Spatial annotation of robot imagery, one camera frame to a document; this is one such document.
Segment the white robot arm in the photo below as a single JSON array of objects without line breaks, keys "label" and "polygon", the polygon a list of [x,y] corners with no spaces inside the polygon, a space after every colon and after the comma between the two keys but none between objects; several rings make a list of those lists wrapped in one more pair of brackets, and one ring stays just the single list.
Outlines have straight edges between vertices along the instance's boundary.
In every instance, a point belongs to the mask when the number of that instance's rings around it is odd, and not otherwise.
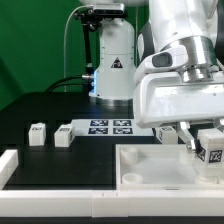
[{"label": "white robot arm", "polygon": [[133,102],[141,128],[174,126],[191,150],[192,125],[224,129],[222,0],[80,0],[100,30],[90,97]]}]

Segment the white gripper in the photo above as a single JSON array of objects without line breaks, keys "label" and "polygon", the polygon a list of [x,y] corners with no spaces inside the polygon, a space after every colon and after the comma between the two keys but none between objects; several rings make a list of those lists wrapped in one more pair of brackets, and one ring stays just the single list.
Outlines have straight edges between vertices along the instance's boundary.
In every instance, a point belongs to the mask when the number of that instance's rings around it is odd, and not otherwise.
[{"label": "white gripper", "polygon": [[216,72],[213,81],[195,83],[183,83],[177,72],[149,74],[134,91],[133,113],[141,128],[178,123],[177,135],[195,153],[189,123],[215,119],[214,127],[224,132],[224,73]]}]

